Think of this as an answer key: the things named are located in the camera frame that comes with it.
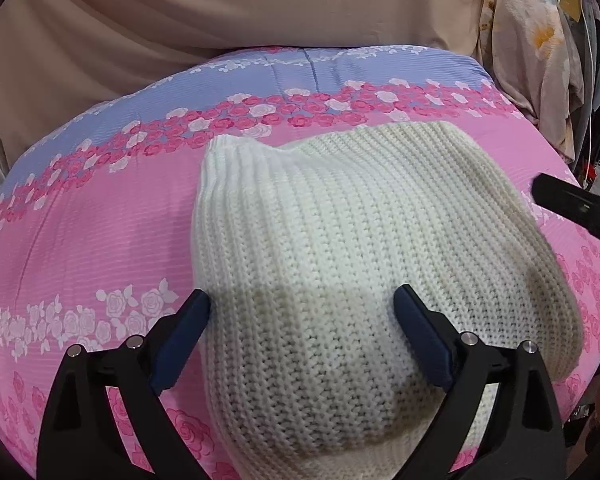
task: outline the white cable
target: white cable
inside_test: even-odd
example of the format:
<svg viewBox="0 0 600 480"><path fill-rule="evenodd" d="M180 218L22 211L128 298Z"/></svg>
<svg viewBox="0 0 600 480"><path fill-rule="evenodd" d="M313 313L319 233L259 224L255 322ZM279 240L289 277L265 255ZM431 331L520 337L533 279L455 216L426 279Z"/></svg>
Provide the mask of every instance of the white cable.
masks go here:
<svg viewBox="0 0 600 480"><path fill-rule="evenodd" d="M583 1L584 0L580 0L580 12L582 13L582 18L584 19L584 29L585 29L585 32L587 35L587 47L588 47L589 59L590 59L590 63L591 63L591 91L593 92L594 88L596 87L596 65L593 60L593 48L591 47L591 36L589 33L589 25L587 25L587 19L584 15ZM589 113L589 121L587 123L587 130L589 132L589 156L587 157L587 165L586 165L585 171L584 171L584 181L582 183L583 189L587 189L587 177L589 176L589 167L591 164L591 151L592 151L591 122L592 122L592 120L593 120L593 106L591 107L591 110Z"/></svg>

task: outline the pink fabric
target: pink fabric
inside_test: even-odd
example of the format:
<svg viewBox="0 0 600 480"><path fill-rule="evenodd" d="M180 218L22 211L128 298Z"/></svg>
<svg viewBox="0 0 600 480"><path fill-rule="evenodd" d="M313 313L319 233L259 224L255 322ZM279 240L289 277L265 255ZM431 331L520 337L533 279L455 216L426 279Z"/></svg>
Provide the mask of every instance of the pink fabric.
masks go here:
<svg viewBox="0 0 600 480"><path fill-rule="evenodd" d="M407 119L445 118L469 133L520 190L578 298L585 349L573 374L555 385L566 418L600 361L600 242L533 205L529 185L541 171L570 182L573 177L515 108L496 102L498 93L490 87L481 93L432 86L422 91L422 107L410 108L408 115L400 110L399 97L395 85L368 85L337 94L298 94L290 102L250 96L249 102L224 101L207 110L177 108L157 123L129 124L105 146L83 143L72 156L52 161L43 178L16 190L13 196L19 198L3 197L0 284L10 286L0 285L0 437L19 462L34 473L46 395L68 345L114 348L131 333L146 333L192 291L190 218L204 145L239 121L242 134L272 145L356 124ZM493 113L476 112L472 102L478 101L490 102L487 110ZM262 108L269 113L253 123L245 108L257 105L275 111ZM339 112L324 113L326 107ZM172 135L166 141L152 139L152 128ZM192 131L192 137L182 138ZM141 132L148 134L139 140ZM85 170L87 160L94 164ZM72 161L81 164L78 177L50 182L54 165ZM132 461L147 467L119 393L110 390L109 399ZM160 400L212 480L237 480L206 410L197 351L176 387ZM472 457L471 451L462 454L457 465Z"/></svg>

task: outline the beige fabric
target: beige fabric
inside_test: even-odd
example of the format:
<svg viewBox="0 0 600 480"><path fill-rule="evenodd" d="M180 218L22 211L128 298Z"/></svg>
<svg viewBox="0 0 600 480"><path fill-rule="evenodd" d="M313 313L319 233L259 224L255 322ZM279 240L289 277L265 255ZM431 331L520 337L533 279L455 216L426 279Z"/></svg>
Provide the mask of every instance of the beige fabric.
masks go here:
<svg viewBox="0 0 600 480"><path fill-rule="evenodd" d="M224 49L411 43L476 55L481 8L482 0L7 0L0 136L13 164L92 105Z"/></svg>

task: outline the white knit beanie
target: white knit beanie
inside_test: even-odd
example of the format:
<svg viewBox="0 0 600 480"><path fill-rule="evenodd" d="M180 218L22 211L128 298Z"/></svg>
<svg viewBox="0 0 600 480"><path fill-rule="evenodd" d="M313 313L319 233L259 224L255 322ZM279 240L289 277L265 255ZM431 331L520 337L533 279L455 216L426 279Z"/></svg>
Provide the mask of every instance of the white knit beanie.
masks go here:
<svg viewBox="0 0 600 480"><path fill-rule="evenodd" d="M409 283L459 332L538 343L554 380L582 324L520 194L466 134L387 124L272 148L216 137L192 232L209 409L242 480L391 479L440 406L393 314ZM465 447L493 404L486 390Z"/></svg>

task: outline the blue gripper pad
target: blue gripper pad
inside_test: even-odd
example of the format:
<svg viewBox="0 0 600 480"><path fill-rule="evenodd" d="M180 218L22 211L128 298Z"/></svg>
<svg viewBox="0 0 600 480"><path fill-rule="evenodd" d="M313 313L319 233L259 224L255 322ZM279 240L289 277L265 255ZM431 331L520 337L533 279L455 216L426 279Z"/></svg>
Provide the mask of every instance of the blue gripper pad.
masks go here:
<svg viewBox="0 0 600 480"><path fill-rule="evenodd" d="M453 355L428 317L435 313L409 285L395 291L394 312L427 381L448 392L454 382Z"/></svg>
<svg viewBox="0 0 600 480"><path fill-rule="evenodd" d="M185 309L184 314L155 357L150 384L158 396L178 381L187 359L209 321L211 300L202 292L193 294L180 309Z"/></svg>

